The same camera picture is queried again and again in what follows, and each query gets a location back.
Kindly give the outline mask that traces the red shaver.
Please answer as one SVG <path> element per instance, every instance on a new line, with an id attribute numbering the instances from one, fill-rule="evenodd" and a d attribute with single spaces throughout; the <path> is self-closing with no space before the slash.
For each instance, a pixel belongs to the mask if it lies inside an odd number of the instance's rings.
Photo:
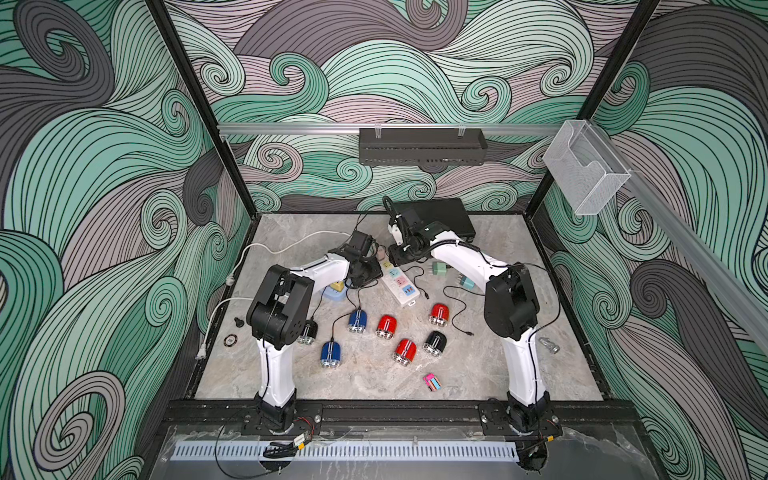
<path id="1" fill-rule="evenodd" d="M 376 335 L 383 339 L 392 339 L 397 329 L 397 319 L 392 315 L 383 315 L 376 328 Z"/>
<path id="2" fill-rule="evenodd" d="M 428 319 L 431 324 L 444 327 L 450 321 L 450 310 L 443 303 L 435 303 L 429 313 Z"/>
<path id="3" fill-rule="evenodd" d="M 403 338 L 399 341 L 393 353 L 393 359 L 403 365 L 407 366 L 413 362 L 417 351 L 416 344 L 407 338 Z"/>

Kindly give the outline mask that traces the green charger adapter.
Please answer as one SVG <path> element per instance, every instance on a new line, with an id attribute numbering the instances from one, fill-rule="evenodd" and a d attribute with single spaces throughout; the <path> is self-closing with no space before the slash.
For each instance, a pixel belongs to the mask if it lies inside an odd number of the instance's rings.
<path id="1" fill-rule="evenodd" d="M 432 264 L 432 274 L 436 276 L 445 275 L 448 270 L 448 266 L 444 262 L 436 261 Z"/>

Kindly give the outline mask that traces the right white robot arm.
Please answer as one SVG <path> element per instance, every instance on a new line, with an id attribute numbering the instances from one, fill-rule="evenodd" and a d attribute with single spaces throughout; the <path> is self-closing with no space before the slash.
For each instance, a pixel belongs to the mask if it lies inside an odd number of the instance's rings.
<path id="1" fill-rule="evenodd" d="M 510 264 L 473 243 L 475 229 L 458 199 L 394 202 L 384 199 L 397 266 L 431 257 L 481 289 L 483 318 L 502 341 L 509 375 L 508 410 L 515 429 L 533 432 L 549 406 L 535 350 L 540 303 L 526 265 Z"/>

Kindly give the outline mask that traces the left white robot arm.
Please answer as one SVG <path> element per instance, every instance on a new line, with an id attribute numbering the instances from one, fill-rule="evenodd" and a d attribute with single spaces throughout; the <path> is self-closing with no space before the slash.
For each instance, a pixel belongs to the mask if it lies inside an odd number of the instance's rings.
<path id="1" fill-rule="evenodd" d="M 246 315 L 260 354 L 258 410 L 266 428 L 291 428 L 297 389 L 293 378 L 293 344 L 310 319 L 314 297 L 333 283 L 358 289 L 383 276 L 374 238 L 355 230 L 342 245 L 302 266 L 271 266 Z"/>

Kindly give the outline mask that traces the teal charger adapter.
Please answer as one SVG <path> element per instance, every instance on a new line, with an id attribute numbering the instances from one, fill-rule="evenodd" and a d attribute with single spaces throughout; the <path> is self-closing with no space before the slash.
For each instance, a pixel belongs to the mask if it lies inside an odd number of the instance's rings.
<path id="1" fill-rule="evenodd" d="M 459 280 L 459 286 L 463 289 L 472 290 L 476 286 L 476 283 L 466 275 L 461 274 L 458 280 Z"/>

